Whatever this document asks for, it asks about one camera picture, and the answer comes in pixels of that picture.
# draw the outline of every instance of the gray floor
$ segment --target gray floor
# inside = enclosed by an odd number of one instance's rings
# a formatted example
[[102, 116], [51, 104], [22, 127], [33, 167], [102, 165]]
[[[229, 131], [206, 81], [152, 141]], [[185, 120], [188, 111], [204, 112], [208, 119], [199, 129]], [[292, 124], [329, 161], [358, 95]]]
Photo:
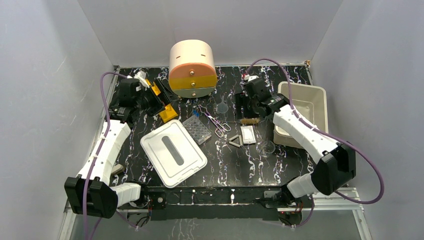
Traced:
[[[90, 218], [90, 230], [96, 218]], [[77, 215], [72, 240], [83, 239], [83, 218]], [[152, 221], [139, 231], [129, 229], [116, 214], [102, 219], [94, 240], [360, 240], [351, 210], [315, 211], [310, 221], [292, 231], [261, 219], [179, 219]]]

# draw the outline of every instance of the black marble table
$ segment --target black marble table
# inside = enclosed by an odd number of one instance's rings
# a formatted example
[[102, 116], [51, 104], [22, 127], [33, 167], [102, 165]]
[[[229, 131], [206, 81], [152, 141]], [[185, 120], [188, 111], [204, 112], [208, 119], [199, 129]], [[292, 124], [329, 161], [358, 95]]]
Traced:
[[[290, 81], [310, 84], [305, 66], [284, 67], [289, 73]], [[263, 158], [258, 155], [255, 144], [245, 145], [241, 148], [227, 144], [227, 139], [241, 134], [241, 124], [235, 122], [234, 93], [241, 87], [242, 74], [246, 69], [245, 66], [217, 67], [216, 74], [219, 81], [211, 96], [183, 98], [172, 104], [178, 113], [178, 117], [175, 119], [181, 122], [193, 115], [196, 105], [201, 105], [206, 107], [215, 118], [227, 122], [231, 127], [231, 132], [218, 138], [214, 133], [215, 126], [204, 114], [200, 114], [199, 119], [212, 132], [212, 137], [200, 145], [200, 149], [207, 157], [207, 166], [182, 182], [180, 187], [280, 186], [294, 177], [313, 170], [313, 161], [303, 149], [276, 145], [272, 156]], [[168, 85], [167, 67], [123, 68], [119, 73], [134, 76], [140, 70], [147, 73], [147, 79], [159, 79]], [[284, 73], [277, 66], [255, 66], [252, 70], [251, 75], [258, 75], [269, 83], [270, 91], [277, 91], [278, 84], [286, 81]], [[229, 110], [225, 114], [215, 111], [215, 106], [221, 102], [222, 96], [229, 106]], [[144, 113], [141, 114], [118, 155], [118, 163], [125, 166], [126, 170], [112, 178], [112, 186], [130, 180], [144, 182], [152, 187], [164, 186], [140, 145], [140, 140], [145, 134], [163, 124], [160, 117], [148, 117]], [[256, 140], [272, 140], [273, 129], [272, 122], [262, 120], [254, 127]]]

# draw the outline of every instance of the white wall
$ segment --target white wall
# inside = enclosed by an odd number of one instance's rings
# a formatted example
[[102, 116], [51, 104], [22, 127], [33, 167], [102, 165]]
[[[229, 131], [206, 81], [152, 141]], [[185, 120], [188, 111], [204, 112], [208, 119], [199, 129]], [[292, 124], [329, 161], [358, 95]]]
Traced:
[[216, 65], [312, 59], [342, 0], [78, 0], [110, 61], [168, 66], [171, 47], [207, 42]]
[[57, 239], [113, 69], [76, 0], [0, 1], [0, 236]]
[[[383, 199], [365, 206], [376, 240], [424, 236], [424, 2], [345, 0], [311, 63], [326, 89], [330, 131], [363, 149], [384, 176]], [[358, 159], [361, 198], [377, 195]]]

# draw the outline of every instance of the white plastic lid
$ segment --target white plastic lid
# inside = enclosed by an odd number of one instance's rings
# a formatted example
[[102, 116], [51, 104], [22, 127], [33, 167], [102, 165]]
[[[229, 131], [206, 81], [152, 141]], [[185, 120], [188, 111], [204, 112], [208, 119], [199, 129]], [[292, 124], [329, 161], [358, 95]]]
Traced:
[[146, 134], [140, 144], [167, 188], [174, 188], [208, 163], [178, 120], [171, 120]]

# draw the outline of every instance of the storage box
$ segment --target storage box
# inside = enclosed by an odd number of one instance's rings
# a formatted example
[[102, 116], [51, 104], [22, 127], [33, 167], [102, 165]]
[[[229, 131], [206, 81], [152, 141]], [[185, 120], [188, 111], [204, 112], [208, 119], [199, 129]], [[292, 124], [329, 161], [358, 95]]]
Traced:
[[[278, 93], [289, 98], [289, 85], [281, 82]], [[296, 109], [320, 130], [329, 132], [327, 119], [327, 93], [324, 88], [306, 84], [291, 83], [291, 96]], [[302, 149], [303, 147], [282, 128], [275, 126], [274, 143]]]

